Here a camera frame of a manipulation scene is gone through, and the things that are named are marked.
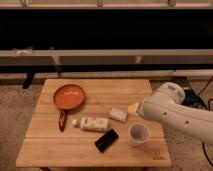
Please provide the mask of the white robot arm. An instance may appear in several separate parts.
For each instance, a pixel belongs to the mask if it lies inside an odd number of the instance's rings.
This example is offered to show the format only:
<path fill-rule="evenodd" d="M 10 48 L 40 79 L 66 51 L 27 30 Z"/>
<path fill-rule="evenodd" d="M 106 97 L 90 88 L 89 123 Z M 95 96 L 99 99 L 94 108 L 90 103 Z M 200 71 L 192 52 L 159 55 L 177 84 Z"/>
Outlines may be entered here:
<path fill-rule="evenodd" d="M 178 84 L 166 82 L 145 98 L 137 111 L 147 120 L 171 126 L 213 144 L 213 111 L 183 106 L 184 99 L 185 92 Z"/>

